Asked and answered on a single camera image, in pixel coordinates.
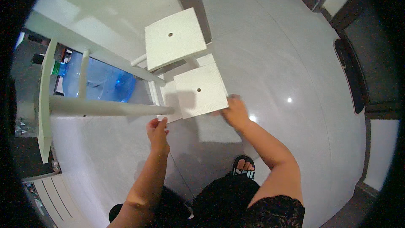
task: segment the hand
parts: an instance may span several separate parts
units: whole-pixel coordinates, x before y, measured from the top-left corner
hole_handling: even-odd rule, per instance
[[[167,143],[166,135],[169,130],[166,129],[167,117],[159,121],[157,118],[146,124],[146,132],[151,141],[151,151],[167,151],[169,153],[170,146]]]
[[[228,97],[228,104],[229,108],[222,109],[221,114],[235,130],[241,131],[251,122],[245,104],[236,94],[231,94]]]

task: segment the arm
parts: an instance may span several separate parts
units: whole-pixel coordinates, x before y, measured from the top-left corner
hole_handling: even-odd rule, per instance
[[[271,169],[270,175],[252,198],[256,201],[276,195],[287,195],[303,204],[301,173],[297,161],[278,139],[249,119],[245,105],[237,95],[228,99],[229,108],[222,115],[255,148],[264,163]]]
[[[170,147],[166,141],[167,118],[161,122],[153,119],[146,125],[151,142],[151,152],[145,165],[130,189],[118,216],[108,226],[144,227],[153,220],[153,208],[157,206],[166,175],[167,156]]]

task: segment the toe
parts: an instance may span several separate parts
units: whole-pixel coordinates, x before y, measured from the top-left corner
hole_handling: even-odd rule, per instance
[[[239,160],[236,168],[238,168],[239,170],[243,170],[244,165],[245,165],[245,160]]]
[[[243,166],[243,169],[244,170],[249,170],[249,166],[250,166],[250,163],[246,162],[245,165]]]

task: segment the black lace top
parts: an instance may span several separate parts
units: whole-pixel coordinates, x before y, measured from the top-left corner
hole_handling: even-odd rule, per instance
[[[300,201],[286,195],[258,200],[246,210],[241,227],[302,227],[305,209]]]

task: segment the foot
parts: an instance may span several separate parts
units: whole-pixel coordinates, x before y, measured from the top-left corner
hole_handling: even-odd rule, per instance
[[[246,162],[246,160],[239,160],[236,168],[239,170],[254,171],[253,165],[250,162]]]
[[[254,170],[253,160],[248,156],[241,155],[236,158],[233,164],[232,175],[246,174],[248,178],[253,179]]]

